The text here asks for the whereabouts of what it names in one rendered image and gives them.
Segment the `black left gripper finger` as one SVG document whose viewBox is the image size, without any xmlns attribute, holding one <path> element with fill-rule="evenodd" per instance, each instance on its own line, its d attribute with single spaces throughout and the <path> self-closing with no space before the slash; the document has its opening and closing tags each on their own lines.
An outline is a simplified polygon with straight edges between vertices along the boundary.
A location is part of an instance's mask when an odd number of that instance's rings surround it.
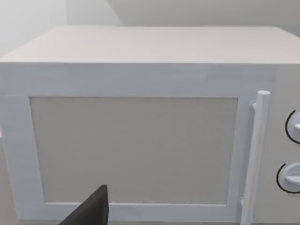
<svg viewBox="0 0 300 225">
<path fill-rule="evenodd" d="M 101 185 L 59 225 L 107 225 L 108 218 L 108 188 Z"/>
</svg>

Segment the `pale microwave door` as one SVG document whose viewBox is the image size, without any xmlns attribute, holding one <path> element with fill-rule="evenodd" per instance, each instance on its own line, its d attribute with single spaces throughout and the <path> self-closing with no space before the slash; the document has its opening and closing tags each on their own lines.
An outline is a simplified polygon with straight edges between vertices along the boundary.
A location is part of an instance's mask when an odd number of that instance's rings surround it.
<svg viewBox="0 0 300 225">
<path fill-rule="evenodd" d="M 62 220 L 110 189 L 120 222 L 236 222 L 250 103 L 276 67 L 0 62 L 0 128 L 19 220 Z"/>
</svg>

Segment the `pale microwave knob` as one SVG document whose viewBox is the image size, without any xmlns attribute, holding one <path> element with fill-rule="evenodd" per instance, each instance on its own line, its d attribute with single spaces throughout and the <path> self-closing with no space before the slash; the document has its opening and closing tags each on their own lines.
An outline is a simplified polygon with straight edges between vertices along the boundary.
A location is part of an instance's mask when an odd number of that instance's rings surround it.
<svg viewBox="0 0 300 225">
<path fill-rule="evenodd" d="M 293 110 L 285 121 L 285 134 L 290 141 L 300 145 L 300 111 Z"/>
<path fill-rule="evenodd" d="M 286 163 L 282 164 L 276 174 L 276 184 L 285 193 L 292 195 L 300 194 L 300 162 L 289 165 Z M 284 187 L 284 184 L 288 184 L 299 190 L 288 190 Z"/>
</svg>

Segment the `pale microwave oven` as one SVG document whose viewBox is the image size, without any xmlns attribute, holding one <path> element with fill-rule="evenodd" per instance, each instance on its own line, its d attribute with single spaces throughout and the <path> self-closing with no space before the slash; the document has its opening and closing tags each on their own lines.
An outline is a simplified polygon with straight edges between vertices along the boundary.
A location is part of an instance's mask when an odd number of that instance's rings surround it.
<svg viewBox="0 0 300 225">
<path fill-rule="evenodd" d="M 58 27 L 0 58 L 0 62 L 248 63 L 276 67 L 270 92 L 252 224 L 300 225 L 300 194 L 280 190 L 280 166 L 300 162 L 300 145 L 285 134 L 300 111 L 300 38 L 275 27 Z M 251 138 L 254 121 L 252 112 Z M 244 195 L 251 139 L 243 160 Z"/>
</svg>

